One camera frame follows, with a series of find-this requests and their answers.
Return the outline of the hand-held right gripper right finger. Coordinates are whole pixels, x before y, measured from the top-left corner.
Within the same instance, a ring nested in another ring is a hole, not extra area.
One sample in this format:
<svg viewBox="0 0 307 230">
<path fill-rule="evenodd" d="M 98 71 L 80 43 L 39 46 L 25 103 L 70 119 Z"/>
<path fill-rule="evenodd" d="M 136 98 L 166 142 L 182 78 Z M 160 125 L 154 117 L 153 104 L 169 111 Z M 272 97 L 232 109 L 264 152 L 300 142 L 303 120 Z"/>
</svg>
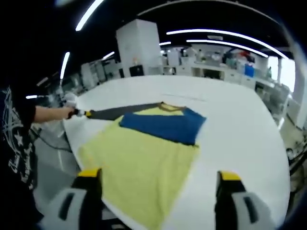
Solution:
<svg viewBox="0 0 307 230">
<path fill-rule="evenodd" d="M 215 228 L 217 230 L 274 230 L 268 206 L 245 189 L 234 172 L 218 171 Z"/>
</svg>

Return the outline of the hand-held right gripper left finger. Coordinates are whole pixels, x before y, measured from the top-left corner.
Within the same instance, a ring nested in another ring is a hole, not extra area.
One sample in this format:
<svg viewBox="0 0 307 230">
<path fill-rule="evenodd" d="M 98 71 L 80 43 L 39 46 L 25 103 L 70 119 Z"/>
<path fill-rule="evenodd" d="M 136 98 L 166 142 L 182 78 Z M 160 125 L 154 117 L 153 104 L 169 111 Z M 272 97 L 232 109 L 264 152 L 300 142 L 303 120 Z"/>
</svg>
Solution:
<svg viewBox="0 0 307 230">
<path fill-rule="evenodd" d="M 51 200 L 41 219 L 41 229 L 101 229 L 102 194 L 102 169 L 81 171 L 70 187 Z"/>
</svg>

